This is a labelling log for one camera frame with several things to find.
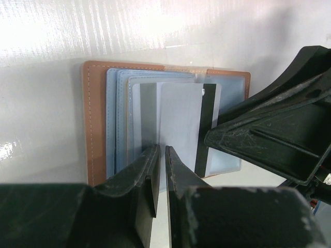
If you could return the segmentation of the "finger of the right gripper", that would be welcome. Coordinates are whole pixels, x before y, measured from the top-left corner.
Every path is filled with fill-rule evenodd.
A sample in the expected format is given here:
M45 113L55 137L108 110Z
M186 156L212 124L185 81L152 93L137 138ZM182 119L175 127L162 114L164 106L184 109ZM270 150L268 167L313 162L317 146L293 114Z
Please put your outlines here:
M308 184L330 168L330 71L211 129L205 144Z
M305 46L275 81L259 93L220 114L218 123L231 121L278 94L324 73L329 68L330 49L323 46Z

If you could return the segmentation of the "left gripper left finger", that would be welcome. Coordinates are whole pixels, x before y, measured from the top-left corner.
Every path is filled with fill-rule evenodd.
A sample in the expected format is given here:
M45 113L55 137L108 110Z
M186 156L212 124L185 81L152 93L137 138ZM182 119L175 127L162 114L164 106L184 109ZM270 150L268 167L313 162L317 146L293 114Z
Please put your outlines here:
M152 145L95 189L94 247L149 247L160 188L160 146Z

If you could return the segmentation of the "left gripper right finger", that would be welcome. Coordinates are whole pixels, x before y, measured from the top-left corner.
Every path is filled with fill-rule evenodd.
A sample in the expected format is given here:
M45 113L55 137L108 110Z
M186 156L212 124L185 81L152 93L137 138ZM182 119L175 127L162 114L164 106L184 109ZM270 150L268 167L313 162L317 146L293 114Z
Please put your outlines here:
M172 146L165 147L171 247L212 247L213 188L189 169Z

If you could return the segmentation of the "tan leather card holder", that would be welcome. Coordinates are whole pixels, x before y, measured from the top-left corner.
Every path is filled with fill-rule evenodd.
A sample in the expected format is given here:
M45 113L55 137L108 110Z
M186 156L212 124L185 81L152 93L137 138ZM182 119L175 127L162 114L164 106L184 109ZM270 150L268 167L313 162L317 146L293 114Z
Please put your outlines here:
M203 67L175 67L113 61L86 61L82 67L87 181L96 186L106 181L106 73L109 69L192 72L206 75L239 76L244 79L244 98L249 96L251 74Z

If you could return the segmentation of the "silver card with black stripe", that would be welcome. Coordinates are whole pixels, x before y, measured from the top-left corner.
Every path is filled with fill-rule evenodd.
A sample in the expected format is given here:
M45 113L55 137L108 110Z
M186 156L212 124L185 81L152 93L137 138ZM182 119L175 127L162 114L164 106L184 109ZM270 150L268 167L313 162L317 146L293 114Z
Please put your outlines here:
M211 83L165 83L161 90L160 143L172 146L201 178L209 164L204 139L217 120L220 92Z

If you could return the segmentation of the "grey striped card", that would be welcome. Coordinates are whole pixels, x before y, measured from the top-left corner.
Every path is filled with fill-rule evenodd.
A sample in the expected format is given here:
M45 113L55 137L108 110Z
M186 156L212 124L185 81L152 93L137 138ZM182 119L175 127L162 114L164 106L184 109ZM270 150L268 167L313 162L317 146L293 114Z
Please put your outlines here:
M133 154L137 158L160 140L159 83L135 84L133 90Z

